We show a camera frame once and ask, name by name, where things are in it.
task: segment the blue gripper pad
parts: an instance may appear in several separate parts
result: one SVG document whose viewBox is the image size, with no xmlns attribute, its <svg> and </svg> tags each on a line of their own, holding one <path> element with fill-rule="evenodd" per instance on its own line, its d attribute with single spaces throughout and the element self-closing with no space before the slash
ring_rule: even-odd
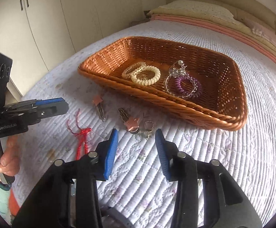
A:
<svg viewBox="0 0 276 228">
<path fill-rule="evenodd" d="M 170 173 L 170 167 L 169 167 L 170 163 L 166 156 L 166 149 L 165 149 L 166 140 L 163 136 L 161 129 L 156 130 L 155 144 L 156 144 L 163 175 L 169 181 L 171 179 L 171 173 Z"/>
<path fill-rule="evenodd" d="M 114 160 L 115 160 L 115 155 L 117 151 L 117 146 L 118 146 L 118 130 L 113 128 L 111 136 L 108 140 L 109 146 L 108 146 L 108 151 L 107 155 L 105 158 L 105 165 L 104 165 L 104 178 L 106 180 L 109 179 L 109 176 L 112 174 L 113 170 L 113 165 L 114 165 Z"/>
</svg>

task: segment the metal hair clip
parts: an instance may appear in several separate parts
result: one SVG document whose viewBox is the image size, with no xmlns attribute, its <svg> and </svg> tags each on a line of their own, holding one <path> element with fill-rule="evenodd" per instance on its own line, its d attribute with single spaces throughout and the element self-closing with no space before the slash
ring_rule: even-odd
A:
<svg viewBox="0 0 276 228">
<path fill-rule="evenodd" d="M 129 116 L 129 114 L 123 108 L 120 108 L 118 112 L 127 130 L 131 134 L 137 134 L 139 132 L 139 118 L 133 118 L 132 116 Z"/>
<path fill-rule="evenodd" d="M 94 105 L 96 106 L 96 109 L 97 109 L 97 113 L 99 115 L 99 118 L 104 121 L 106 119 L 106 116 L 105 116 L 105 111 L 102 107 L 102 98 L 100 97 L 100 95 L 96 95 L 94 98 L 93 98 L 93 103 Z"/>
</svg>

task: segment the camera lens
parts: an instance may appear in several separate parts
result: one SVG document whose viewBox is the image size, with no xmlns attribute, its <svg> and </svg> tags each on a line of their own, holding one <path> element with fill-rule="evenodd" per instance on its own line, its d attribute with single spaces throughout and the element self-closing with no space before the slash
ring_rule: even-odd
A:
<svg viewBox="0 0 276 228">
<path fill-rule="evenodd" d="M 7 78 L 9 77 L 9 74 L 10 74 L 10 67 L 7 67 L 7 69 L 6 69 L 6 77 Z"/>
<path fill-rule="evenodd" d="M 5 75 L 6 66 L 5 64 L 2 64 L 0 67 L 0 79 L 2 79 Z"/>
</svg>

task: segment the human hand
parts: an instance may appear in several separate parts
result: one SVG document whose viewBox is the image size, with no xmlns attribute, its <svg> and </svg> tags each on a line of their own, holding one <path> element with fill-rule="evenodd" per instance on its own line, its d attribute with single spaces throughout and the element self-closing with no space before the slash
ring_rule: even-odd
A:
<svg viewBox="0 0 276 228">
<path fill-rule="evenodd" d="M 17 135 L 8 137 L 6 150 L 0 159 L 0 173 L 4 173 L 8 176 L 14 176 L 20 170 L 19 145 L 17 139 Z"/>
</svg>

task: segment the purple spiral hair tie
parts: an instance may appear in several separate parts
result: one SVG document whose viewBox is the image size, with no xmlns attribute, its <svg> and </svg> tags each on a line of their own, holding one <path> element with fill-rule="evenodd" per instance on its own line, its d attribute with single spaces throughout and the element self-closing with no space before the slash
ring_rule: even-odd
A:
<svg viewBox="0 0 276 228">
<path fill-rule="evenodd" d="M 197 98 L 200 97 L 202 94 L 202 86 L 201 83 L 194 77 L 191 77 L 189 75 L 180 75 L 175 79 L 175 85 L 177 90 L 179 91 L 179 93 L 181 93 L 181 95 L 186 96 L 189 95 L 191 93 L 191 90 L 185 90 L 182 86 L 181 86 L 181 82 L 182 81 L 186 81 L 186 80 L 191 80 L 193 79 L 193 81 L 196 83 L 197 86 L 197 90 L 192 93 L 192 95 L 190 96 L 190 98 Z"/>
</svg>

